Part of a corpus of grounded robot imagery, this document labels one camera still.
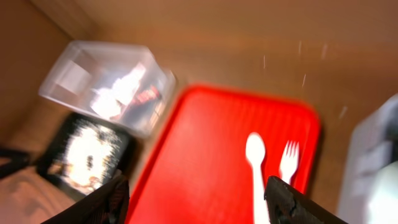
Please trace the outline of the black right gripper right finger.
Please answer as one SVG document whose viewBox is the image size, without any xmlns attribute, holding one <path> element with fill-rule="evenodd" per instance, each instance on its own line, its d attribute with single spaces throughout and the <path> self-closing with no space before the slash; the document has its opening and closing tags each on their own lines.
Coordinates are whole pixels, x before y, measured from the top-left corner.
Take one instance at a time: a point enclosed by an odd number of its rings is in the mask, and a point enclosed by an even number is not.
<svg viewBox="0 0 398 224">
<path fill-rule="evenodd" d="M 271 224 L 347 224 L 277 176 L 269 176 L 264 193 Z"/>
</svg>

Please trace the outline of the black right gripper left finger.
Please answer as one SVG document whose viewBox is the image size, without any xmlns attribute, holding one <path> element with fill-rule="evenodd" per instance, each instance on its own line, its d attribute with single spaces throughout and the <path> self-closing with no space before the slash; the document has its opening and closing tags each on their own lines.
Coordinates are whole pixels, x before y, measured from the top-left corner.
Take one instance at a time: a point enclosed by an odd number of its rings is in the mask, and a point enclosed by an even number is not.
<svg viewBox="0 0 398 224">
<path fill-rule="evenodd" d="M 44 224 L 124 224 L 129 182 L 119 175 Z"/>
</svg>

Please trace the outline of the red snack wrapper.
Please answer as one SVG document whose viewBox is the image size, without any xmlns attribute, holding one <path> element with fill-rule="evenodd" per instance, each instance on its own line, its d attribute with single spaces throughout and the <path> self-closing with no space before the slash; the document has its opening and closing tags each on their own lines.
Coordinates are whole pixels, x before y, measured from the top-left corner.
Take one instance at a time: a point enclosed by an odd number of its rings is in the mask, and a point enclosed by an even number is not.
<svg viewBox="0 0 398 224">
<path fill-rule="evenodd" d="M 138 95 L 136 95 L 131 103 L 133 105 L 143 105 L 147 103 L 148 101 L 153 101 L 153 100 L 159 100 L 161 99 L 162 96 L 159 92 L 159 90 L 154 86 L 151 85 L 148 89 L 140 92 Z"/>
</svg>

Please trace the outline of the mint green bowl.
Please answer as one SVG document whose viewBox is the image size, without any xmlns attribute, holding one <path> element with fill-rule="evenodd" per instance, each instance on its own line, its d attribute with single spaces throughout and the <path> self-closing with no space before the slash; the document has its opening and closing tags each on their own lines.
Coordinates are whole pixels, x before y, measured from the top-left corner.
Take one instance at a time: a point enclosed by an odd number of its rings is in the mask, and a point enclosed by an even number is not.
<svg viewBox="0 0 398 224">
<path fill-rule="evenodd" d="M 366 204 L 365 223 L 397 224 L 397 162 L 377 173 Z"/>
</svg>

